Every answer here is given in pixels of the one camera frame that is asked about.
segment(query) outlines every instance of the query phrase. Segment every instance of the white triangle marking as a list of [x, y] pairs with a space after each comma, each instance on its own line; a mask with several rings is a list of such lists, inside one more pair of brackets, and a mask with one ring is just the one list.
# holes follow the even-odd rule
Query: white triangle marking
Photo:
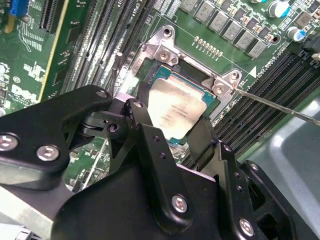
[[249, 72], [249, 74], [256, 78], [257, 77], [257, 67], [255, 66], [254, 68], [252, 68], [252, 70]]

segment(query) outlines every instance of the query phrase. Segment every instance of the blue connector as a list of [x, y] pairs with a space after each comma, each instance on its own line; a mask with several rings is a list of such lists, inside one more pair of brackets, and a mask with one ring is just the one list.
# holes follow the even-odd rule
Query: blue connector
[[15, 17], [22, 17], [28, 11], [29, 0], [11, 0], [10, 14]]

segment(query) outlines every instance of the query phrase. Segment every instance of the surface mount component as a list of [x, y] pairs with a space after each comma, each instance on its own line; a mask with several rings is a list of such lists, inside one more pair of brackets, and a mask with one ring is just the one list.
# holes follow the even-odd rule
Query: surface mount component
[[195, 5], [197, 4], [197, 1], [198, 0], [183, 0], [180, 5], [180, 8], [185, 10], [187, 13], [191, 13]]
[[228, 19], [229, 18], [223, 12], [217, 11], [209, 27], [212, 30], [220, 33]]
[[253, 41], [253, 39], [255, 39], [255, 36], [246, 30], [242, 34], [242, 36], [236, 41], [235, 45], [238, 48], [245, 50], [250, 45], [250, 43]]
[[238, 35], [238, 33], [241, 30], [241, 25], [235, 21], [232, 21], [231, 24], [227, 27], [227, 29], [225, 30], [225, 32], [223, 33], [223, 36], [230, 40], [233, 41], [236, 36]]
[[208, 17], [213, 12], [215, 7], [209, 1], [203, 2], [198, 12], [195, 14], [195, 18], [200, 22], [205, 23], [208, 20]]
[[267, 44], [258, 40], [254, 44], [254, 46], [251, 48], [251, 50], [248, 52], [248, 55], [256, 59], [262, 54], [262, 52], [266, 49], [266, 47], [267, 47]]

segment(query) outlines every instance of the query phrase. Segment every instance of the motherboard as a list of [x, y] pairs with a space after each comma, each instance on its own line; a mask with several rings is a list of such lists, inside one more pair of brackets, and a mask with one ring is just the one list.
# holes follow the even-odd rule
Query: motherboard
[[[320, 93], [318, 0], [0, 0], [0, 115], [86, 85], [148, 91], [153, 125], [194, 168], [187, 132], [207, 115], [238, 160]], [[70, 154], [73, 192], [108, 175], [109, 143]]]

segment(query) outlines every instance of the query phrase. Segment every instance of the ram slot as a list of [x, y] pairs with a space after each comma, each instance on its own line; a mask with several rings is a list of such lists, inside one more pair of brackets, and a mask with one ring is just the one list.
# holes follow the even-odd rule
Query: ram slot
[[94, 39], [100, 16], [108, 0], [94, 0], [89, 8], [85, 26], [82, 34], [77, 39], [75, 51], [73, 52], [70, 70], [67, 73], [66, 80], [62, 86], [61, 94], [72, 91], [76, 88], [77, 80], [82, 74], [82, 66], [86, 60], [87, 52]]
[[108, 46], [126, 4], [126, 0], [119, 0], [118, 2], [116, 0], [111, 0], [108, 3], [107, 8], [101, 17], [94, 40], [86, 55], [81, 75], [77, 81], [77, 88], [92, 84], [90, 78], [93, 69], [99, 61], [101, 54]]
[[115, 60], [115, 54], [123, 50], [123, 46], [127, 44], [127, 41], [137, 24], [141, 12], [146, 4], [147, 0], [130, 0], [119, 25], [116, 29], [116, 34], [112, 37], [110, 45], [105, 51], [103, 58], [97, 72], [94, 75], [93, 84], [102, 88], [106, 88], [109, 78], [108, 75], [111, 72], [111, 67]]
[[[287, 50], [250, 92], [285, 107], [295, 108], [307, 93], [320, 86], [318, 76], [318, 69]], [[215, 126], [215, 131], [219, 139], [230, 145], [239, 157], [256, 141], [268, 135], [284, 116], [272, 107], [242, 97]]]

